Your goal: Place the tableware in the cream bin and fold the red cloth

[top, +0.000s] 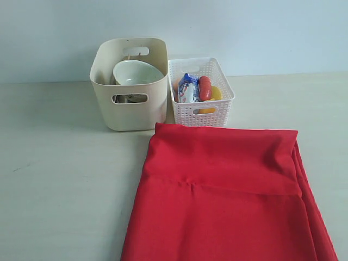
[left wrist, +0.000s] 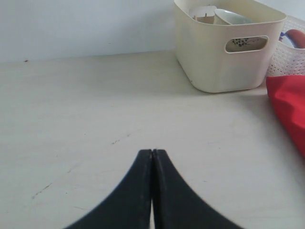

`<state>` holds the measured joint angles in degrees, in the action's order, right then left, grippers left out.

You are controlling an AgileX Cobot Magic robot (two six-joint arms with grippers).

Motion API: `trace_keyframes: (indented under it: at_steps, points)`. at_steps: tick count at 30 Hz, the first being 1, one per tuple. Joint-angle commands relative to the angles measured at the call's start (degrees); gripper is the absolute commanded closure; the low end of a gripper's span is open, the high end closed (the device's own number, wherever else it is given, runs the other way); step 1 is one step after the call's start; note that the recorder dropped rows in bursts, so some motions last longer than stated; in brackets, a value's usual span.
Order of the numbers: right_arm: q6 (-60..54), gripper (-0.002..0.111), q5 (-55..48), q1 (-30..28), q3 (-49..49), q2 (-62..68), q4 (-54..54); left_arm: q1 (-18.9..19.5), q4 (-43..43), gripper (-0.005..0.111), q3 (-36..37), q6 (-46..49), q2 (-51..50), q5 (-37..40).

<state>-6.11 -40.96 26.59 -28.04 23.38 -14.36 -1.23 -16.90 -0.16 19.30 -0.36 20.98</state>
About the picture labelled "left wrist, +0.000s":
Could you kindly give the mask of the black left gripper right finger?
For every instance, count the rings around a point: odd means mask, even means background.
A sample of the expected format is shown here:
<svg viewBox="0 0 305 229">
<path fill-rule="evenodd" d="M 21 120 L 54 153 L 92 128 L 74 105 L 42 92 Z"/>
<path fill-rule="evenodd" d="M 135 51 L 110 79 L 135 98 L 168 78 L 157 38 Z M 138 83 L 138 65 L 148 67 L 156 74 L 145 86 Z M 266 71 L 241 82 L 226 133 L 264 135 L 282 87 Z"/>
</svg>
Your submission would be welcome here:
<svg viewBox="0 0 305 229">
<path fill-rule="evenodd" d="M 240 229 L 185 182 L 165 150 L 152 151 L 152 205 L 156 229 Z"/>
</svg>

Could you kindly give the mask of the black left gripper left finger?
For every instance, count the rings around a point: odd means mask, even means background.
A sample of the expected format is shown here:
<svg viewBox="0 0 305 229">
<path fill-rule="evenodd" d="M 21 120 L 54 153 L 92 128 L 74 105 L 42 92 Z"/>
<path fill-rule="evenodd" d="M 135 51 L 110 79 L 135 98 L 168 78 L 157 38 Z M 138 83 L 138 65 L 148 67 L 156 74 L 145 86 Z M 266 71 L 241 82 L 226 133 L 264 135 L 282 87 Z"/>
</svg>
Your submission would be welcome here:
<svg viewBox="0 0 305 229">
<path fill-rule="evenodd" d="M 148 229 L 151 215 L 152 150 L 140 150 L 119 185 L 68 229 Z"/>
</svg>

